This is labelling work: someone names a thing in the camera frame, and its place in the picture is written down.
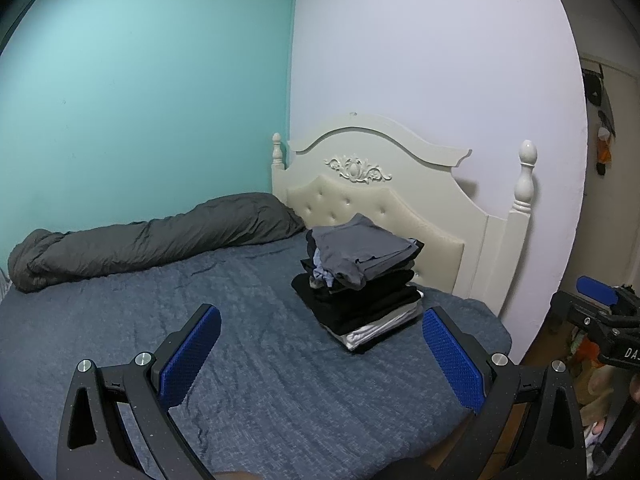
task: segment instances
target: stack of folded clothes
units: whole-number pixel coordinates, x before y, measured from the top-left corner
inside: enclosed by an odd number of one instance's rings
[[[371,344],[422,313],[422,293],[408,283],[424,247],[357,214],[306,234],[306,272],[291,285],[316,319],[349,350]]]

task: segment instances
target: floor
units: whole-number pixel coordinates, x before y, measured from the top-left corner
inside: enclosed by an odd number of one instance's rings
[[[549,322],[545,322],[535,341],[530,346],[529,351],[524,356],[522,364],[529,366],[546,366],[556,359],[564,358],[568,349],[566,342],[572,329],[573,326],[569,323],[564,323],[557,327],[552,326]],[[480,475],[479,480],[489,480],[501,471],[509,450],[511,449],[511,444],[518,432],[524,411],[525,406],[523,404],[516,405],[511,410],[511,415],[500,436],[500,440],[495,446],[494,453]],[[438,468],[447,457],[449,451],[453,449],[472,419],[473,417],[470,415],[451,435],[425,455],[425,460],[429,465]]]

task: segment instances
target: door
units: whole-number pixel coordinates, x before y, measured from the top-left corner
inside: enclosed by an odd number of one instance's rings
[[[583,68],[599,72],[597,63],[583,59]],[[587,102],[589,125],[582,211],[574,246],[560,289],[575,292],[582,275],[608,285],[634,280],[640,225],[640,92],[638,80],[602,65],[616,129],[611,164],[606,174],[596,172],[598,109]]]

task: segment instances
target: blue gripper pad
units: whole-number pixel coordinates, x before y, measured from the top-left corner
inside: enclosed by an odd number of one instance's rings
[[[218,340],[221,325],[220,311],[209,307],[162,369],[158,401],[164,410],[182,403]]]
[[[575,288],[580,294],[596,300],[606,306],[613,306],[618,303],[618,295],[609,285],[605,285],[588,276],[581,276],[575,282]]]
[[[482,375],[433,309],[422,317],[422,336],[460,404],[477,415],[484,404]]]

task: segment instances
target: white headboard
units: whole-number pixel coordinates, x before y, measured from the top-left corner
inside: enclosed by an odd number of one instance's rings
[[[498,315],[529,225],[536,147],[520,148],[520,177],[506,219],[482,211],[453,179],[471,150],[430,144],[387,118],[351,114],[289,142],[273,136],[273,193],[307,227],[340,224],[362,213],[403,237],[425,243],[417,283],[484,301]]]

